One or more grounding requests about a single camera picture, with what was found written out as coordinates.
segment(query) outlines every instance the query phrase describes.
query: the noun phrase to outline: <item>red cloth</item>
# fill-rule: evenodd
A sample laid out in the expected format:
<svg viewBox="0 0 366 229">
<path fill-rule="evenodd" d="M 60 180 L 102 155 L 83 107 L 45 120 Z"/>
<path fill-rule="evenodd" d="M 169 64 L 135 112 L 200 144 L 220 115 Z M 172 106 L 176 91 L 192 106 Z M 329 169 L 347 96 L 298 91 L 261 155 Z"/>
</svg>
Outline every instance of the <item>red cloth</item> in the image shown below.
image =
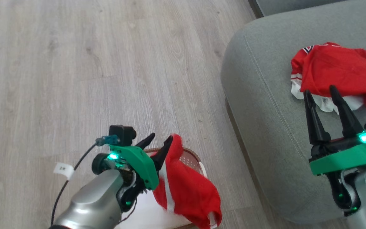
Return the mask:
<svg viewBox="0 0 366 229">
<path fill-rule="evenodd" d="M 153 194 L 163 208 L 183 215 L 200 229 L 209 229 L 210 213 L 219 225 L 222 220 L 221 200 L 215 186 L 203 175 L 180 161 L 183 154 L 181 137 L 173 135 L 173 142 L 159 171 L 159 186 Z"/>
<path fill-rule="evenodd" d="M 366 107 L 366 51 L 327 42 L 302 48 L 292 59 L 292 78 L 302 80 L 301 92 L 331 97 L 335 85 L 341 96 L 362 95 Z"/>
</svg>

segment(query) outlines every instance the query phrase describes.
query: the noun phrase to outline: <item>white tag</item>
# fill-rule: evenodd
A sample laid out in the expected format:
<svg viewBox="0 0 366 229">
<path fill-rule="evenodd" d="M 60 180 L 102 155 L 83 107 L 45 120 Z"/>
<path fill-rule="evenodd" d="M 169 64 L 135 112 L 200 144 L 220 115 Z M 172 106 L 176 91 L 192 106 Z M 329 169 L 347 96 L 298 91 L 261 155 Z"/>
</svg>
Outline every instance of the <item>white tag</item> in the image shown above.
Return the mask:
<svg viewBox="0 0 366 229">
<path fill-rule="evenodd" d="M 67 180 L 70 181 L 70 178 L 74 173 L 74 169 L 71 165 L 58 162 L 53 173 L 63 174 L 67 177 Z"/>
</svg>

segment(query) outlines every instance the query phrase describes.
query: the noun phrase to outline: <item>green plastic part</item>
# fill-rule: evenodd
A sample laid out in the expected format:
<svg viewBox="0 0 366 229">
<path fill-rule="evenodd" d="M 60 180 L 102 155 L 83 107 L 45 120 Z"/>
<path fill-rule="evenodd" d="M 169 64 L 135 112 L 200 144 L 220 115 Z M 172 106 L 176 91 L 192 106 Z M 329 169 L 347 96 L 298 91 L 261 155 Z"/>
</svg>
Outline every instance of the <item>green plastic part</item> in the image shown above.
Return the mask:
<svg viewBox="0 0 366 229">
<path fill-rule="evenodd" d="M 356 145 L 310 162 L 311 172 L 314 175 L 347 170 L 361 165 L 366 165 L 366 144 Z"/>
<path fill-rule="evenodd" d="M 159 185 L 159 177 L 153 160 L 138 146 L 109 145 L 110 151 L 124 159 L 144 180 L 145 187 L 155 190 Z"/>
</svg>

